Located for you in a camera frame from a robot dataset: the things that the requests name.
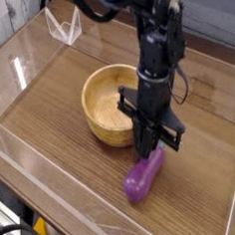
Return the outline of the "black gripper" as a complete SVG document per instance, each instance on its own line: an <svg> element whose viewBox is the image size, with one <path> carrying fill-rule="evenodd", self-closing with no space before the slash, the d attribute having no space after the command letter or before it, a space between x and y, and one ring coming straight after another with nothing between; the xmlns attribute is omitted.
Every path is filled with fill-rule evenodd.
<svg viewBox="0 0 235 235"><path fill-rule="evenodd" d="M148 159L160 140L175 151L180 149L185 126L170 106L174 75L172 69L157 80L138 76L138 89L118 87L117 108L131 118L134 148L141 158Z"/></svg>

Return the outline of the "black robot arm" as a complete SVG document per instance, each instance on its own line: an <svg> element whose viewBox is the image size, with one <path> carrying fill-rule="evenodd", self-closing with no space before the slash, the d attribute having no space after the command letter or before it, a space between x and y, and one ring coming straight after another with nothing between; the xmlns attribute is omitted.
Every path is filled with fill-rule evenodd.
<svg viewBox="0 0 235 235"><path fill-rule="evenodd" d="M138 36L138 87L118 87L117 108L131 118L137 154L148 158L160 141L180 149L185 126L174 114L171 103L174 77L187 76L179 66L184 58L181 0L100 0L108 7L96 13L86 0L73 0L91 20L107 23L123 8L132 10Z"/></svg>

